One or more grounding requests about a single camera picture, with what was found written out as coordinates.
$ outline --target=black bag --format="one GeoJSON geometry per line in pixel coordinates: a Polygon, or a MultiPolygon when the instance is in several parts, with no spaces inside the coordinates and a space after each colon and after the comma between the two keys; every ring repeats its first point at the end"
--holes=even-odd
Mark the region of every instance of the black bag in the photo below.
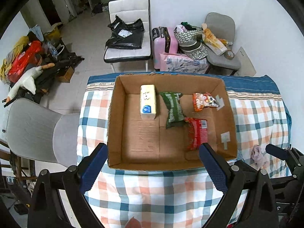
{"type": "Polygon", "coordinates": [[[141,49],[143,33],[145,31],[143,22],[138,19],[132,24],[126,24],[116,15],[115,21],[108,25],[112,30],[112,36],[105,45],[116,49],[141,49]]]}
{"type": "Polygon", "coordinates": [[[100,2],[100,3],[97,3],[96,5],[95,5],[95,7],[93,8],[93,10],[92,10],[92,13],[91,13],[91,16],[94,16],[95,14],[97,14],[97,13],[102,13],[103,11],[102,11],[102,3],[100,2]]]}

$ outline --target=checkered pattern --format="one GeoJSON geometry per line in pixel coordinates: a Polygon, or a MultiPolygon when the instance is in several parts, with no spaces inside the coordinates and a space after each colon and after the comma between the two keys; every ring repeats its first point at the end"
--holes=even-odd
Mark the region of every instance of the checkered pattern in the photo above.
{"type": "MultiPolygon", "coordinates": [[[[113,82],[87,86],[78,129],[78,162],[99,142],[107,143],[108,107],[113,82]]],[[[268,143],[287,147],[288,126],[280,94],[227,91],[233,110],[238,159],[255,167],[252,147],[268,143]]],[[[285,162],[267,156],[264,168],[270,177],[286,175],[285,162]]],[[[237,219],[246,198],[243,191],[232,219],[237,219]]],[[[85,193],[92,210],[105,227],[120,228],[135,217],[143,228],[201,228],[219,203],[222,192],[215,189],[205,168],[139,172],[110,169],[104,165],[92,189],[85,193]]]]}

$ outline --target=patterned handbag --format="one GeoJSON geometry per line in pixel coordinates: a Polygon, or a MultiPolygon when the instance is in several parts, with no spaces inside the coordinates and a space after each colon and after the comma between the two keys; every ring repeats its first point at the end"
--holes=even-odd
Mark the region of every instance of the patterned handbag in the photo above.
{"type": "Polygon", "coordinates": [[[174,30],[174,36],[179,44],[179,47],[183,53],[194,60],[201,60],[207,56],[207,50],[203,40],[203,30],[200,27],[196,27],[196,30],[187,32],[177,32],[174,30]]]}

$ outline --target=barcode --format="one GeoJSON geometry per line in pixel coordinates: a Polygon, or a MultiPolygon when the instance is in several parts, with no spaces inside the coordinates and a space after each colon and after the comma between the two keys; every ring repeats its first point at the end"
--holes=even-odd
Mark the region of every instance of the barcode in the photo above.
{"type": "Polygon", "coordinates": [[[201,120],[201,128],[207,128],[207,120],[201,120]]]}

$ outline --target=yellow tissue package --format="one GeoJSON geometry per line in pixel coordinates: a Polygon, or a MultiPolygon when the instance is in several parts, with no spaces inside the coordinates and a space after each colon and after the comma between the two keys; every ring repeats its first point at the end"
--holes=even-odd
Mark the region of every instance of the yellow tissue package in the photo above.
{"type": "Polygon", "coordinates": [[[153,120],[156,117],[154,85],[142,85],[140,87],[140,115],[143,120],[153,120]]]}

